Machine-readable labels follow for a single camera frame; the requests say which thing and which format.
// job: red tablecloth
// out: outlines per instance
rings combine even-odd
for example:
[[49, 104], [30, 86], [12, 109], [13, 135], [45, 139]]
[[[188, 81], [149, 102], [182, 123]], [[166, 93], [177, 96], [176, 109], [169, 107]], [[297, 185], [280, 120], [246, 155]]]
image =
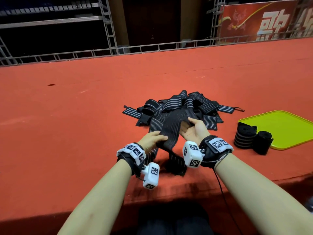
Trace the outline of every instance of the red tablecloth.
[[[230, 143], [248, 116], [286, 110], [313, 121], [312, 60], [308, 38], [0, 68], [0, 221], [72, 211], [115, 164], [116, 150], [148, 132], [122, 114], [124, 105], [199, 91], [245, 109], [221, 113], [211, 132]], [[312, 146], [234, 154], [280, 183], [312, 173]], [[156, 161], [167, 157], [160, 150]], [[153, 191], [132, 178], [124, 204], [216, 193], [210, 169], [162, 171]]]

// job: yellow-green plastic tray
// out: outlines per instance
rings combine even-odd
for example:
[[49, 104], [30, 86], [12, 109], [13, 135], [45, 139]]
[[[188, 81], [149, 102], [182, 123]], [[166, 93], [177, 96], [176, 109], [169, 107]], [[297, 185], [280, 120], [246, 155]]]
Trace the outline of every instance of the yellow-green plastic tray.
[[259, 131], [272, 134], [271, 148], [285, 150], [313, 140], [313, 122], [283, 110], [274, 110], [260, 115], [240, 119]]

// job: hand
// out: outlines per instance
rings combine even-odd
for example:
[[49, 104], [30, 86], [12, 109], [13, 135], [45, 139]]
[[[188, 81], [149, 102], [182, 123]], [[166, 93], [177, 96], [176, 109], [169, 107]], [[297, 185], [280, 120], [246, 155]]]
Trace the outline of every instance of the hand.
[[156, 143], [159, 141], [168, 140], [167, 136], [159, 135], [161, 131], [154, 131], [147, 133], [143, 138], [138, 142], [140, 146], [143, 147], [146, 153], [150, 152], [152, 149], [156, 148]]
[[179, 130], [179, 134], [184, 137], [186, 141], [195, 142], [198, 146], [201, 141], [210, 135], [207, 127], [202, 120], [196, 120], [188, 117], [189, 122], [193, 123], [194, 126], [190, 127], [186, 122], [182, 122]]

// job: dark brown door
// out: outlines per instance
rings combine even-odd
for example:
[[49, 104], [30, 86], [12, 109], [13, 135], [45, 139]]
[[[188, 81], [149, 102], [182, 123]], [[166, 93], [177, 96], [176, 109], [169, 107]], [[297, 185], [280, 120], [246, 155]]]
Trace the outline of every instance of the dark brown door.
[[130, 46], [180, 41], [180, 0], [123, 0]]

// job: human arm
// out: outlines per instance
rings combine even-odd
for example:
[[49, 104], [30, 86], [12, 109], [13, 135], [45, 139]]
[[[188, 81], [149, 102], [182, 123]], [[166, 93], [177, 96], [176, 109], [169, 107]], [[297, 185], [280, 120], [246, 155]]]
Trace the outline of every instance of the human arm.
[[[198, 145], [209, 136], [204, 123], [189, 118], [180, 134]], [[262, 235], [312, 234], [313, 216], [296, 199], [233, 154], [215, 165], [226, 188]]]
[[[156, 142], [167, 140], [155, 131], [145, 135], [138, 144], [148, 153]], [[131, 178], [132, 170], [119, 160], [93, 187], [70, 214], [58, 235], [110, 234]]]

